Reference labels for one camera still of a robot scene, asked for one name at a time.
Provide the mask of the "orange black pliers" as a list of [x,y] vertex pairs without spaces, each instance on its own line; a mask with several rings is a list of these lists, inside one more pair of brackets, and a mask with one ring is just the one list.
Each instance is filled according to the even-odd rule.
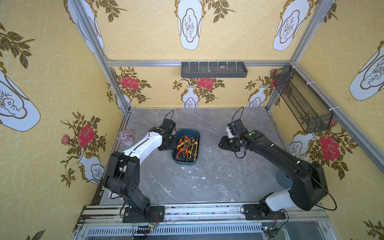
[[190,157],[191,146],[192,141],[188,136],[184,136],[183,138],[181,138],[179,144],[177,145],[176,160],[186,162]]

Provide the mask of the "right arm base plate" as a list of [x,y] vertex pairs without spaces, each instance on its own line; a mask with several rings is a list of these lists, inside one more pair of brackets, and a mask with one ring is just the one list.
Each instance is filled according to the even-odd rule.
[[247,221],[256,221],[256,220],[286,220],[287,216],[284,210],[272,211],[268,208],[267,205],[263,204],[246,204],[243,205],[243,213]]

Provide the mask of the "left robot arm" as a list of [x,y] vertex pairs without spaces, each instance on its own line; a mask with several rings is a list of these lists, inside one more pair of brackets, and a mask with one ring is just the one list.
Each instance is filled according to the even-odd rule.
[[134,146],[123,152],[113,152],[103,178],[103,186],[122,197],[133,212],[148,217],[151,202],[139,188],[140,165],[154,150],[174,150],[177,147],[174,127],[153,127]]

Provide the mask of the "teal plastic storage box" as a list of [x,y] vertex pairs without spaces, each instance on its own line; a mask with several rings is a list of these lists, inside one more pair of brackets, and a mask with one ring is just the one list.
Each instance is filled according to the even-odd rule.
[[181,129],[177,133],[177,148],[172,159],[179,165],[192,166],[199,157],[201,135],[197,130]]

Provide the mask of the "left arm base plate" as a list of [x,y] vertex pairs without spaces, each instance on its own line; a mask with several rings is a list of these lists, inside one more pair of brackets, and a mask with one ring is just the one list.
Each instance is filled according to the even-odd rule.
[[143,213],[135,211],[132,207],[126,208],[123,223],[152,223],[159,224],[164,221],[165,207],[150,206]]

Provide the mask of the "yellow black pliers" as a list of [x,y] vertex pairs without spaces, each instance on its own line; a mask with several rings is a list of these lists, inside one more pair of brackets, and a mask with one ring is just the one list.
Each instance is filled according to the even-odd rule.
[[194,140],[193,146],[191,149],[190,159],[193,159],[194,162],[197,160],[198,145],[199,145],[199,136],[196,137],[196,139]]

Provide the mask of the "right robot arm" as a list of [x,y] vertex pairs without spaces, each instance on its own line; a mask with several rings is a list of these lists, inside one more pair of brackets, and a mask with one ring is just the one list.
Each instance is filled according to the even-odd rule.
[[308,163],[275,145],[263,133],[253,130],[241,137],[223,136],[219,148],[239,152],[244,147],[261,155],[278,167],[292,182],[292,186],[266,196],[262,202],[270,211],[298,207],[309,211],[329,194],[323,167]]

